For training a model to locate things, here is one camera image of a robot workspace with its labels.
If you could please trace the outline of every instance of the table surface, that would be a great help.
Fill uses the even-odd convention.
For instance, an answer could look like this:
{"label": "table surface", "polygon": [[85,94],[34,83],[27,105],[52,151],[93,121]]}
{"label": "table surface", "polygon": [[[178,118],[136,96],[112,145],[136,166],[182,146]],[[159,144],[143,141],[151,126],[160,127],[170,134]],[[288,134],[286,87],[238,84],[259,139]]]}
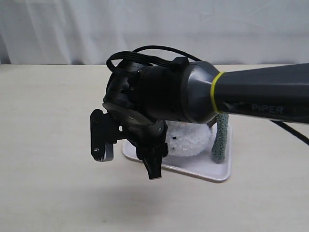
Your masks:
{"label": "table surface", "polygon": [[308,230],[308,146],[268,120],[230,117],[232,175],[221,184],[167,171],[149,181],[123,141],[113,161],[95,162],[89,115],[109,76],[105,66],[0,65],[0,231]]}

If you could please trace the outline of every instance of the robotic arm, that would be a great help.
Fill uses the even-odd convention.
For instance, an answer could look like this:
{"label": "robotic arm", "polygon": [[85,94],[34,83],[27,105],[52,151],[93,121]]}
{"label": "robotic arm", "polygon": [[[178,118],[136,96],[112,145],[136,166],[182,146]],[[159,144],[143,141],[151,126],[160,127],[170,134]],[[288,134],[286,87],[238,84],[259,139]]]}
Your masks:
{"label": "robotic arm", "polygon": [[[167,61],[139,53],[146,49],[181,57]],[[185,52],[145,46],[115,53],[106,64],[112,71],[102,104],[107,113],[96,109],[90,116],[91,154],[110,161],[113,144],[127,139],[149,179],[161,177],[168,155],[166,120],[202,124],[226,113],[309,124],[309,63],[220,72]]]}

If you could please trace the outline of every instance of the fluffy white toy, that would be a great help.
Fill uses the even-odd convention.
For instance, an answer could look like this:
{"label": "fluffy white toy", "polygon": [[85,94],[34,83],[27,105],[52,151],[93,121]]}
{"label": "fluffy white toy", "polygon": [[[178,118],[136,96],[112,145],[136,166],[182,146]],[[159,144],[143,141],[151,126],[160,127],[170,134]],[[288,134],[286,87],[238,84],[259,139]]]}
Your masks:
{"label": "fluffy white toy", "polygon": [[195,156],[208,147],[212,130],[206,124],[167,121],[167,125],[169,156]]}

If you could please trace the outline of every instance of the white tray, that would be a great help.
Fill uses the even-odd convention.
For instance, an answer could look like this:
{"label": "white tray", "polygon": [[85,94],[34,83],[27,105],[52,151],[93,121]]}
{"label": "white tray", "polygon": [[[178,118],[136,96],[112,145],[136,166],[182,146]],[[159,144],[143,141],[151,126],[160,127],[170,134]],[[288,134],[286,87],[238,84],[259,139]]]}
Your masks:
{"label": "white tray", "polygon": [[[208,149],[202,151],[196,156],[191,157],[168,155],[163,158],[162,169],[201,178],[214,183],[221,183],[227,180],[231,175],[232,127],[230,125],[228,126],[225,161],[220,164],[216,164],[211,159],[211,148],[217,132],[216,124],[212,127],[212,130],[213,132],[211,140],[209,141]],[[136,157],[136,149],[129,141],[125,141],[123,143],[122,152],[129,160],[142,163],[142,161]]]}

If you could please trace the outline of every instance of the white backdrop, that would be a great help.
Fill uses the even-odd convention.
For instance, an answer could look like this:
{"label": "white backdrop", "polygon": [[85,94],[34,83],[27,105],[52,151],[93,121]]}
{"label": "white backdrop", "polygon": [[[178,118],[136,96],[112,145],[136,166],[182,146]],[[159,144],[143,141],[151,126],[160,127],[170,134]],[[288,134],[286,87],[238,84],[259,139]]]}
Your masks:
{"label": "white backdrop", "polygon": [[149,44],[215,64],[309,62],[309,0],[0,0],[2,63],[102,64]]}

